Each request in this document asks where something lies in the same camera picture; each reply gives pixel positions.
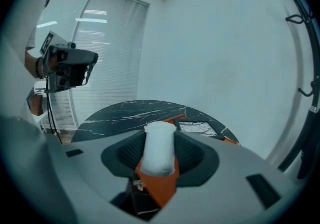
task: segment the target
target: bracelet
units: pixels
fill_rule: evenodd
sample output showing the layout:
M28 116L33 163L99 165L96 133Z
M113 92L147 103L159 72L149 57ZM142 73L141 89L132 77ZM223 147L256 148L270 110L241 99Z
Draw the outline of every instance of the bracelet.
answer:
M39 73L39 71L38 71L38 64L39 64L39 61L40 61L40 59L41 59L42 57L38 57L37 58L37 60L36 60L36 62L35 62L35 65L34 65L34 70L35 70L35 74L36 74L36 76L39 78L39 79L43 79L44 77L43 76L41 76L40 75L40 73Z

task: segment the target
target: cable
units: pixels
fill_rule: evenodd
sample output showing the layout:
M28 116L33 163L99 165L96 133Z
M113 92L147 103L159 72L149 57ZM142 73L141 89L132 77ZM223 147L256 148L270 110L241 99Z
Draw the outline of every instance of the cable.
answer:
M46 80L46 82L45 82L46 84L46 89L48 89L48 80ZM51 126L51 122L50 122L50 115L49 115L49 112L50 112L50 114L51 114L51 117L52 117L52 123L54 124L54 129L55 129L55 131L56 131L56 134L57 134L57 136L58 136L58 138L59 138L59 141L60 141L60 143L62 144L62 141L61 141L61 138L60 138L60 136L59 136L59 133L58 133L58 131L57 131L57 128L56 128L56 126L55 126L55 121L54 121L54 116L53 116L53 114L52 114L52 109L51 109L51 105L50 105L50 100L49 100L49 94L47 93L46 94L46 106L47 106L47 111L48 111L48 119L49 119L49 124L50 124L50 128L51 128L51 132L52 132L52 134L54 133L53 132L53 130L52 130L52 126Z

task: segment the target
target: person's arm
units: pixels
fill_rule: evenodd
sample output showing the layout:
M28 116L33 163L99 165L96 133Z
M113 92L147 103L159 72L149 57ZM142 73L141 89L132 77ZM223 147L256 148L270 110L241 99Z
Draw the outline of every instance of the person's arm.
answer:
M37 78L37 75L36 75L36 69L35 69L35 64L36 64L36 60L37 58L34 58L33 56L31 56L27 51L25 52L25 61L24 61L24 66L25 68L29 71L29 73L31 73L31 75L35 78ZM42 63L43 63L43 58L41 58L38 62L38 65L37 65L37 69L38 69L38 72L39 74L43 77L45 76L42 72Z

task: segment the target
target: round table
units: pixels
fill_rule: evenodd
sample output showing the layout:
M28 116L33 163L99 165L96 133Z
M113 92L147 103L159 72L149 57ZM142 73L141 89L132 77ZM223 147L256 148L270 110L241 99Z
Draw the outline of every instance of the round table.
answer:
M217 132L238 142L233 133L213 117L188 106L157 100L127 101L105 107L80 125L71 142L93 140L143 129L150 122L170 119L181 114L188 119L213 121L218 129Z

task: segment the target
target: white cylindrical object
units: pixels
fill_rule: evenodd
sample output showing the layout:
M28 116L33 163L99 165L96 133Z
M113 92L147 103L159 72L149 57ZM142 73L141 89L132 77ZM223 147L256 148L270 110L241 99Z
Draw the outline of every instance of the white cylindrical object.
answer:
M175 171L174 132L166 122L152 122L144 127L145 149L140 171L149 176L169 176Z

